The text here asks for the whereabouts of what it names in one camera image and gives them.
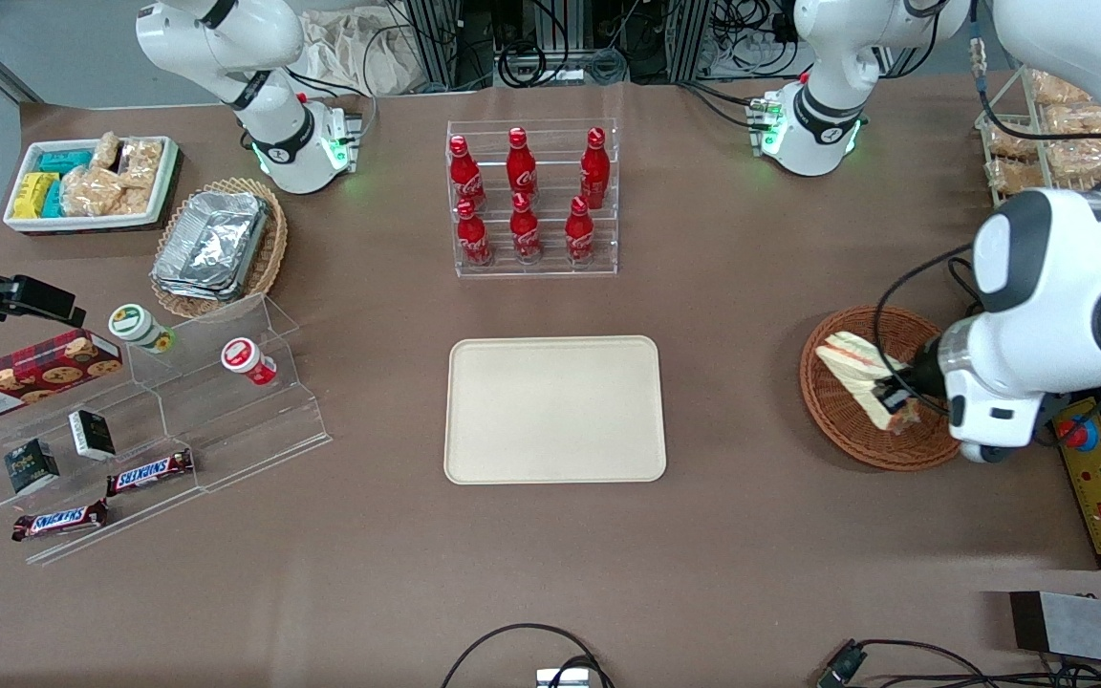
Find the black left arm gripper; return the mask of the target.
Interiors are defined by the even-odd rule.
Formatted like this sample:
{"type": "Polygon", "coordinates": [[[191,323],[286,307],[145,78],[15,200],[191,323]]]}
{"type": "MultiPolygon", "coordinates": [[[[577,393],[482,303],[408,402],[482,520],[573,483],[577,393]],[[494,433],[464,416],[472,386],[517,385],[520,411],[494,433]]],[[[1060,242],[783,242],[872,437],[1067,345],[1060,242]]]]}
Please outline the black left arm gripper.
{"type": "Polygon", "coordinates": [[[875,398],[883,409],[903,409],[917,392],[923,398],[945,404],[944,371],[939,362],[940,336],[925,341],[901,376],[884,376],[875,383],[875,398]]]}

